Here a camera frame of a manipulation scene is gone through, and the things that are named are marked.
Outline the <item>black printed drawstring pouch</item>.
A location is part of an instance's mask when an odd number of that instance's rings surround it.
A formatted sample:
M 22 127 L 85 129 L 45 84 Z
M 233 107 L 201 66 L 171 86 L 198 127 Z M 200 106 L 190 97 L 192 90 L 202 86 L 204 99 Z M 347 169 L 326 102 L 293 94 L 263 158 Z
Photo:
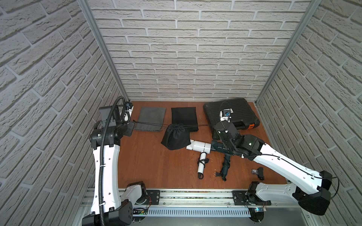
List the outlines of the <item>black printed drawstring pouch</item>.
M 179 150 L 191 144 L 189 130 L 181 124 L 170 124 L 161 144 L 168 150 Z

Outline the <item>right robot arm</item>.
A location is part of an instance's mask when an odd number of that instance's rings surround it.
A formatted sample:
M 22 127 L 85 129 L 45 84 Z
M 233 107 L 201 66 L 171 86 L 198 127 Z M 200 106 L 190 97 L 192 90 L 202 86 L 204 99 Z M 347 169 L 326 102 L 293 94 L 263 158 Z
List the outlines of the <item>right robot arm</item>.
M 332 199 L 333 175 L 315 171 L 282 155 L 254 135 L 241 135 L 233 123 L 221 121 L 214 126 L 227 156 L 239 156 L 266 166 L 290 183 L 285 185 L 252 182 L 244 201 L 251 205 L 270 205 L 272 201 L 297 203 L 305 211 L 323 216 Z

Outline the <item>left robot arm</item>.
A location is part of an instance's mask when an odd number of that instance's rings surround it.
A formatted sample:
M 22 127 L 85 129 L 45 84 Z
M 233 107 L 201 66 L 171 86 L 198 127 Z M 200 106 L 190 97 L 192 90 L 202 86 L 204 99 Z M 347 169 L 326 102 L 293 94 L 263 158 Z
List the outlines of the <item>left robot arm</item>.
M 89 136 L 95 161 L 95 190 L 90 214 L 83 217 L 82 225 L 129 226 L 136 202 L 147 197 L 142 181 L 129 184 L 123 194 L 118 186 L 121 138 L 129 128 L 133 104 L 119 96 L 112 105 L 99 111 L 101 119 Z

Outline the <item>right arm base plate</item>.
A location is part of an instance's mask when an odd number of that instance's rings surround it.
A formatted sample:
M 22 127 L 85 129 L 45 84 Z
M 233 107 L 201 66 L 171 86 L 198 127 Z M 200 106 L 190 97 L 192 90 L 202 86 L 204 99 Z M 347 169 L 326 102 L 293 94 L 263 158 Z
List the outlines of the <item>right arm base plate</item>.
M 233 190 L 232 196 L 235 205 L 271 205 L 271 201 L 263 201 L 256 195 L 254 191 Z

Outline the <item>grey fabric pouch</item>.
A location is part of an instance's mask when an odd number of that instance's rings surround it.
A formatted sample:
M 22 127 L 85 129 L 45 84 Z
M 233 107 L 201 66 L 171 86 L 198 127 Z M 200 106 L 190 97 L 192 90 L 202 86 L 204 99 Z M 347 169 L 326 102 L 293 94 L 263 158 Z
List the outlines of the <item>grey fabric pouch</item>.
M 164 107 L 142 107 L 135 129 L 145 132 L 160 132 L 163 127 L 166 108 Z

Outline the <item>white hair dryer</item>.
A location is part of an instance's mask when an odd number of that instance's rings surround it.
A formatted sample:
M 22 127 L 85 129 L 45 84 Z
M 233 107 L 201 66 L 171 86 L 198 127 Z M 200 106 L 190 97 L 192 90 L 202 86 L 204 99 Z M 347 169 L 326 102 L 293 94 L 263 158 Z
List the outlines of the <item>white hair dryer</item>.
M 200 142 L 196 140 L 190 140 L 190 144 L 186 146 L 186 149 L 200 152 L 200 157 L 197 161 L 198 165 L 198 178 L 202 180 L 204 178 L 204 169 L 209 162 L 207 155 L 211 152 L 211 144 Z

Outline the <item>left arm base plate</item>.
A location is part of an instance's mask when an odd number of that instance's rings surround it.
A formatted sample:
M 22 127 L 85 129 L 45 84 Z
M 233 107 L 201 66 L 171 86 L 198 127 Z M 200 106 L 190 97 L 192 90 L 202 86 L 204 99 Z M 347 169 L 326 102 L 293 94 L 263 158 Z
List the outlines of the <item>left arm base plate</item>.
M 160 190 L 147 189 L 146 196 L 140 198 L 136 202 L 136 206 L 148 206 L 148 205 L 159 205 L 160 201 Z

